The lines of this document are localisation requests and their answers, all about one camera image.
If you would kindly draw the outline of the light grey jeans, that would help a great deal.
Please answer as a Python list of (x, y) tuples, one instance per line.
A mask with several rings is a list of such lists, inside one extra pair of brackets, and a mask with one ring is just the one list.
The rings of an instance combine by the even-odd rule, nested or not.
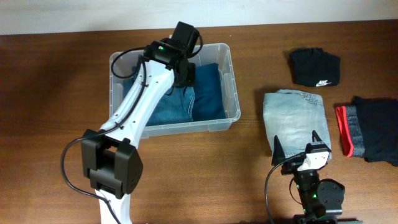
[(298, 90), (266, 93), (263, 120), (271, 151), (274, 151), (274, 137), (277, 136), (285, 157), (303, 152), (306, 145), (312, 142), (313, 131), (331, 147), (323, 98), (320, 95)]

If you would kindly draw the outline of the blue denim jeans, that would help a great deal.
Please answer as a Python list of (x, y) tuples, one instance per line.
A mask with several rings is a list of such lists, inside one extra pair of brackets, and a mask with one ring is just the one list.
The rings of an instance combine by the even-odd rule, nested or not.
[(192, 122), (194, 101), (193, 87), (170, 88), (159, 100), (146, 126)]

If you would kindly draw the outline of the dark teal shirt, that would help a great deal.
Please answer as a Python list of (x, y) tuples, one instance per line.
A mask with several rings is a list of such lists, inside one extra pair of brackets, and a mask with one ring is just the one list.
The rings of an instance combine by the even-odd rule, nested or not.
[(193, 89), (195, 92), (192, 109), (194, 121), (226, 118), (217, 63), (196, 68)]

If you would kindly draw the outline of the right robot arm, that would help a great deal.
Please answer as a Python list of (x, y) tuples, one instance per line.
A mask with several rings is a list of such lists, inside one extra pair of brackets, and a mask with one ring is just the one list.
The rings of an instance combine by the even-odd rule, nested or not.
[(345, 187), (333, 179), (320, 179), (318, 171), (328, 163), (331, 149), (321, 140), (316, 131), (312, 132), (312, 142), (305, 150), (286, 157), (277, 136), (274, 137), (273, 168), (266, 177), (265, 200), (271, 174), (281, 168), (282, 175), (292, 175), (291, 183), (296, 184), (302, 215), (294, 215), (292, 223), (362, 223), (362, 220), (339, 219), (343, 213)]

